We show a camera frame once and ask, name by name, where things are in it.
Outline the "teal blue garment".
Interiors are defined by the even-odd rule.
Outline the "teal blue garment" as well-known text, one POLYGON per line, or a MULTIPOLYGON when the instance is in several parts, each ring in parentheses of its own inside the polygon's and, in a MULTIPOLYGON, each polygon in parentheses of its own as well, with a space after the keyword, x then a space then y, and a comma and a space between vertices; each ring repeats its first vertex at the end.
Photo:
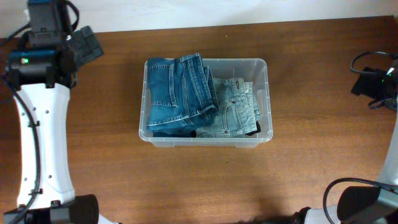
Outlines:
POLYGON ((154 138, 195 138, 197 136, 196 131, 191 131, 189 133, 175 133, 175 134, 167 134, 163 132, 154 132, 154 138))

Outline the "dark blue jeans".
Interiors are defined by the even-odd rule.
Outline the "dark blue jeans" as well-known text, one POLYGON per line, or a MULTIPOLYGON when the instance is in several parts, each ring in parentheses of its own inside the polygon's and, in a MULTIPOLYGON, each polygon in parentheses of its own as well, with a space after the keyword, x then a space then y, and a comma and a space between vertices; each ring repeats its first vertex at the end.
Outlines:
POLYGON ((219 115, 213 75, 199 53, 149 59, 147 84, 150 132, 190 133, 211 124, 219 115))

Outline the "black garment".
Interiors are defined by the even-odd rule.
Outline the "black garment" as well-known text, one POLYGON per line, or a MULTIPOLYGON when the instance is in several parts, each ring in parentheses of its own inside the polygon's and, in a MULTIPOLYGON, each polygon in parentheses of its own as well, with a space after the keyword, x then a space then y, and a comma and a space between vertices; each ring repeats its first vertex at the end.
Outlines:
POLYGON ((260 133, 260 132, 261 132, 261 125, 259 124, 258 121, 256 121, 256 128, 253 129, 253 131, 246 133, 246 135, 247 136, 253 136, 253 135, 255 135, 257 133, 260 133))

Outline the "clear plastic storage bin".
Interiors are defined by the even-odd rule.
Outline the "clear plastic storage bin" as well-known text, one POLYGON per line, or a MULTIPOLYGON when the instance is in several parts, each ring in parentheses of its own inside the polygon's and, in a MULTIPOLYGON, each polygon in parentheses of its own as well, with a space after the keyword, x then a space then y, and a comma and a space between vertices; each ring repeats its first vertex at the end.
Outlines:
POLYGON ((256 147, 268 142, 273 137, 271 102, 267 64, 261 58, 204 58, 204 66, 211 68, 215 78, 230 79, 243 78, 253 84, 253 89, 259 104, 262 119, 259 120, 261 132, 253 136, 242 138, 155 138, 147 130, 151 95, 147 84, 147 65, 144 65, 142 86, 142 102, 139 121, 139 137, 155 147, 175 146, 214 146, 214 147, 256 147))

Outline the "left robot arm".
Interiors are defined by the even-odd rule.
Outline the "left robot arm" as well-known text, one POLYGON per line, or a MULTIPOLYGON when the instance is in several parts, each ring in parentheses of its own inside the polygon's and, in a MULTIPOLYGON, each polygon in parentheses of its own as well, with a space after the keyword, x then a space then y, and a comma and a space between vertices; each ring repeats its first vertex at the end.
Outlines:
POLYGON ((78 69, 102 56, 90 27, 78 27, 70 1, 28 1, 28 23, 2 80, 16 102, 22 180, 4 223, 106 223, 97 198, 77 196, 68 168, 66 120, 78 69))

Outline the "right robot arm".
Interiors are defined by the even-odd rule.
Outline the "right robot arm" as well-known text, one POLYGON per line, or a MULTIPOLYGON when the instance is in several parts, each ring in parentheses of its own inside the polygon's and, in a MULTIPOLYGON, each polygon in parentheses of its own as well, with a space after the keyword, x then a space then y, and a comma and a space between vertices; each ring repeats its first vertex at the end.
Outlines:
MULTIPOLYGON (((370 54, 365 52, 351 61, 350 70, 359 74, 351 92, 372 98, 368 107, 373 110, 385 106, 397 111, 397 54, 387 54, 393 60, 388 70, 354 68, 357 59, 370 54)), ((303 208, 286 223, 397 223, 397 126, 376 181, 354 177, 336 179, 324 191, 322 208, 303 208), (338 204, 328 206, 330 190, 343 182, 360 183, 360 186, 347 187, 338 204)))

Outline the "light blue jeans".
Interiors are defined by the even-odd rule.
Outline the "light blue jeans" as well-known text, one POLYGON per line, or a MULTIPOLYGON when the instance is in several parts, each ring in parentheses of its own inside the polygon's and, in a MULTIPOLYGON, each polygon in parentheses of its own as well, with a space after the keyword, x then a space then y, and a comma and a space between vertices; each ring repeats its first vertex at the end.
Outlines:
POLYGON ((252 82, 243 78, 214 78, 219 115, 196 130, 198 138, 242 138, 262 119, 252 82))

